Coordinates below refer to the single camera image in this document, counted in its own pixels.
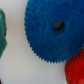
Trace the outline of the teal padded gripper finger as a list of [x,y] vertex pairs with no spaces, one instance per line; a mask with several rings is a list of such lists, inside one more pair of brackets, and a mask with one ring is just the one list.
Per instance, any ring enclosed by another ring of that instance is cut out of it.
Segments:
[[5,14],[3,10],[0,9],[0,56],[2,56],[3,51],[6,48],[6,22],[5,22]]

